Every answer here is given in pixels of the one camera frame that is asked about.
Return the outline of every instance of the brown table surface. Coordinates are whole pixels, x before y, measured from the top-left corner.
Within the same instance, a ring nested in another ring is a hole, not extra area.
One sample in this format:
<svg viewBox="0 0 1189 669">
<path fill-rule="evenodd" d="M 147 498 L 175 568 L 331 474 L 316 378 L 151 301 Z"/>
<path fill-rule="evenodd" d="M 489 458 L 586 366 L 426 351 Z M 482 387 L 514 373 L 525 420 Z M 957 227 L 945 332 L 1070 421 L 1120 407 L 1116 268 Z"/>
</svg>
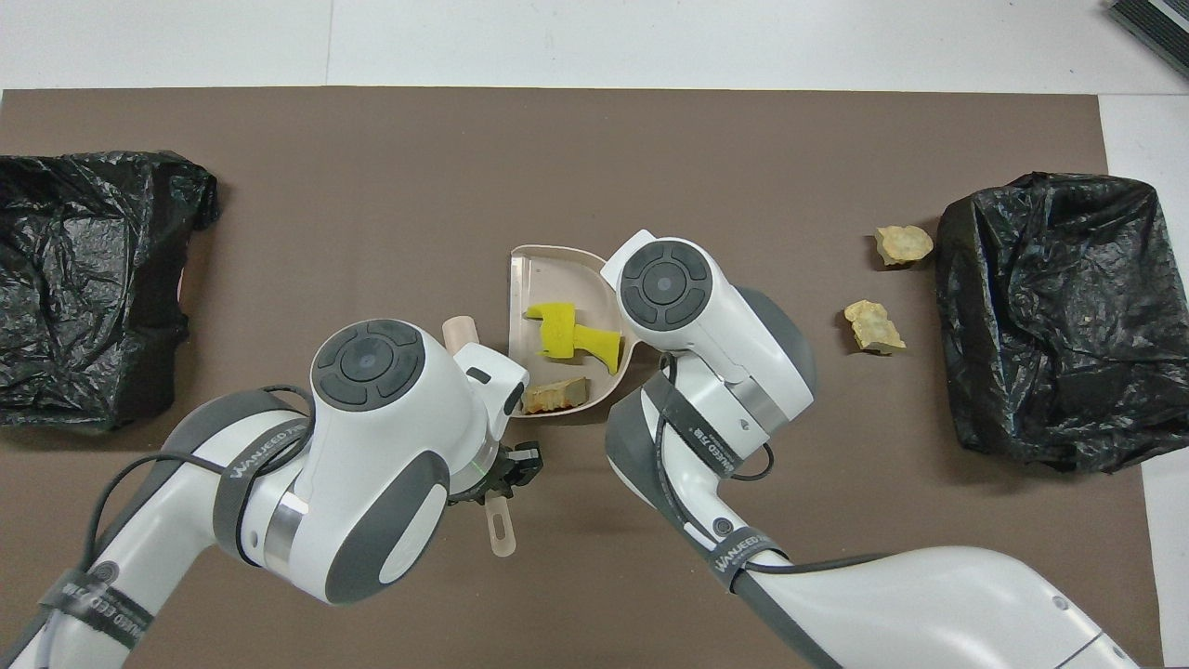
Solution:
<svg viewBox="0 0 1189 669">
<path fill-rule="evenodd" d="M 648 227 L 698 241 L 732 282 L 765 290 L 817 354 L 822 391 L 773 441 L 775 472 L 723 486 L 746 519 L 797 561 L 945 544 L 1009 554 L 1141 664 L 1159 663 L 1139 468 L 1070 478 L 962 452 L 932 265 L 883 271 L 870 236 L 882 225 L 932 232 L 949 202 L 1031 170 L 1105 172 L 1094 97 L 5 93 L 0 152 L 111 149 L 170 149 L 207 166 L 226 214 L 194 238 L 194 333 L 166 415 L 99 438 L 0 433 L 0 643 L 77 560 L 108 478 L 206 399 L 303 384 L 319 345 L 364 317 L 436 333 L 466 313 L 503 348 L 514 246 L 606 257 Z M 841 309 L 858 298 L 887 304 L 906 354 L 854 353 Z M 655 358 L 637 361 L 625 385 Z M 616 479 L 608 406 L 514 424 L 508 441 L 536 438 L 547 460 L 511 503 L 515 556 L 491 555 L 479 507 L 454 507 L 408 578 L 335 610 L 210 550 L 127 667 L 804 665 Z"/>
</svg>

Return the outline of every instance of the white tile floor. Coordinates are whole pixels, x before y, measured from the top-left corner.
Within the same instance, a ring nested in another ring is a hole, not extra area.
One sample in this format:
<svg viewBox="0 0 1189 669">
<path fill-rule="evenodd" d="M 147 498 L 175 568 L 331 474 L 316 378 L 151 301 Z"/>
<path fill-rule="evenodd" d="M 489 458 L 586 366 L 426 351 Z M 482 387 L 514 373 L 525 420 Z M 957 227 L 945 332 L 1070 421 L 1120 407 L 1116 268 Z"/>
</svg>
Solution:
<svg viewBox="0 0 1189 669">
<path fill-rule="evenodd" d="M 542 86 L 1087 93 L 1189 257 L 1189 80 L 1099 0 L 0 0 L 0 89 Z M 1189 260 L 1182 263 L 1189 272 Z M 1189 450 L 1144 465 L 1164 661 L 1189 665 Z"/>
</svg>

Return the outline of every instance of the black strap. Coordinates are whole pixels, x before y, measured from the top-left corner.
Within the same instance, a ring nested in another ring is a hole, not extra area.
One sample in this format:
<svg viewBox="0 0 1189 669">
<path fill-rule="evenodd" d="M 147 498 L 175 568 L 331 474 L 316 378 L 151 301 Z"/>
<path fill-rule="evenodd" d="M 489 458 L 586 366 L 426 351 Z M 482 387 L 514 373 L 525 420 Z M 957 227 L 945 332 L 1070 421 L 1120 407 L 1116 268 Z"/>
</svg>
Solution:
<svg viewBox="0 0 1189 669">
<path fill-rule="evenodd" d="M 78 569 L 62 574 L 38 604 L 86 623 L 128 650 L 137 646 L 153 620 L 132 598 Z"/>
<path fill-rule="evenodd" d="M 726 479 L 743 465 L 741 459 L 715 430 L 702 414 L 685 399 L 677 387 L 662 374 L 655 374 L 644 384 L 644 393 L 661 412 L 665 421 L 677 430 L 681 441 L 698 455 L 698 460 Z"/>
<path fill-rule="evenodd" d="M 252 494 L 256 473 L 273 456 L 302 438 L 308 424 L 309 421 L 306 418 L 295 418 L 282 423 L 257 437 L 224 469 L 222 476 L 219 479 L 219 488 L 215 491 L 213 522 L 219 548 L 232 557 L 239 557 L 249 564 L 259 567 L 249 560 L 239 541 L 244 526 L 244 510 L 247 507 L 249 496 Z"/>
<path fill-rule="evenodd" d="M 706 557 L 710 563 L 710 572 L 730 592 L 735 592 L 735 576 L 747 564 L 751 556 L 766 550 L 776 551 L 785 555 L 780 547 L 768 538 L 763 532 L 743 526 L 735 530 L 715 547 Z"/>
</svg>

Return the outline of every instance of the black plastic bag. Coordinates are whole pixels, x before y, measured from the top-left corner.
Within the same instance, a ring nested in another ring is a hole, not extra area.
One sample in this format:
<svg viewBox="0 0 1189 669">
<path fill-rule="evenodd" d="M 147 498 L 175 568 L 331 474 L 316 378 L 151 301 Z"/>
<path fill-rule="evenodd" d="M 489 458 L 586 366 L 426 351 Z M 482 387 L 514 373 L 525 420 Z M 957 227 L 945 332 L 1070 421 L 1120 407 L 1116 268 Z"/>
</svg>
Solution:
<svg viewBox="0 0 1189 669">
<path fill-rule="evenodd" d="M 963 447 L 1115 472 L 1189 440 L 1189 309 L 1151 185 L 1036 172 L 954 202 L 937 303 Z"/>
<path fill-rule="evenodd" d="M 0 157 L 0 425 L 168 409 L 187 242 L 218 216 L 214 176 L 176 153 Z"/>
</svg>

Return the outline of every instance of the white robotic arm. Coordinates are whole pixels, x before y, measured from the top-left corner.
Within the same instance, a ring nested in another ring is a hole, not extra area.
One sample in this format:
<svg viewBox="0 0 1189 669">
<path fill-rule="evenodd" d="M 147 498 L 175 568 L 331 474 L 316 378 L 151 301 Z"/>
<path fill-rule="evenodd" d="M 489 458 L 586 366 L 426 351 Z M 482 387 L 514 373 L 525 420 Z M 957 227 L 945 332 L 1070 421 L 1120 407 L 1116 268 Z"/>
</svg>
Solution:
<svg viewBox="0 0 1189 669">
<path fill-rule="evenodd" d="M 794 564 L 718 484 L 812 402 L 809 347 L 784 311 L 703 248 L 634 235 L 603 270 L 666 366 L 611 409 L 616 474 L 789 646 L 822 668 L 1134 668 L 1084 613 L 1011 557 L 936 548 Z"/>
<path fill-rule="evenodd" d="M 178 424 L 149 456 L 170 460 L 0 665 L 120 667 L 213 544 L 332 605 L 378 593 L 421 556 L 447 504 L 510 496 L 540 469 L 535 449 L 498 442 L 527 383 L 507 358 L 476 343 L 451 358 L 407 322 L 344 328 L 310 368 L 310 417 L 250 391 Z"/>
</svg>

